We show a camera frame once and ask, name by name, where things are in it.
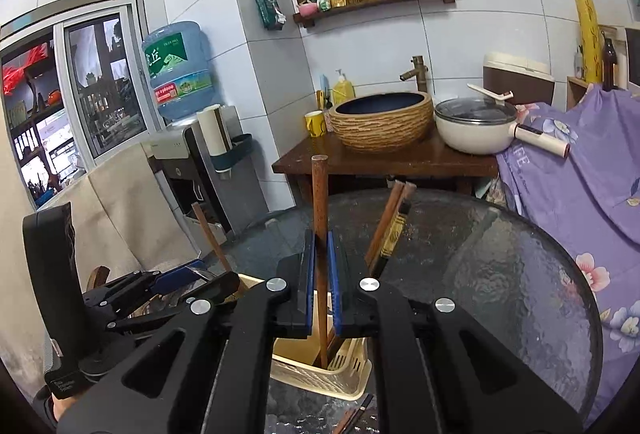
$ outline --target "beige plastic basket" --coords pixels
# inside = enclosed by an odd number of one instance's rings
[[[239,274],[248,287],[261,283],[260,279]],[[328,328],[333,325],[328,318]],[[371,374],[371,361],[367,357],[364,338],[345,340],[328,369],[314,367],[320,351],[318,332],[318,299],[314,299],[314,322],[311,336],[304,340],[277,338],[273,346],[271,378],[284,384],[340,398],[357,400]]]

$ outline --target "pink bowl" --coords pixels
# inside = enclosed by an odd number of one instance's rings
[[[300,15],[302,17],[308,18],[318,11],[318,5],[311,2],[300,3],[298,5],[298,10],[300,11]]]

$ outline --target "red label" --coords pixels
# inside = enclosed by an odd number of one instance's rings
[[[154,92],[156,93],[156,101],[158,101],[158,104],[175,99],[178,96],[178,88],[173,82],[156,88]]]

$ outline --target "purple cloth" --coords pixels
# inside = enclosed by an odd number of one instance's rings
[[[604,359],[591,423],[640,351],[640,99],[596,87],[566,113],[540,103],[522,114],[525,124],[571,144],[562,159],[515,140],[497,159],[518,212],[565,248],[596,297]],[[572,283],[558,277],[570,298]]]

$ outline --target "yellow mug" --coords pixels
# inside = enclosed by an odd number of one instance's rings
[[[311,111],[305,115],[306,130],[311,138],[318,138],[326,134],[323,111]]]

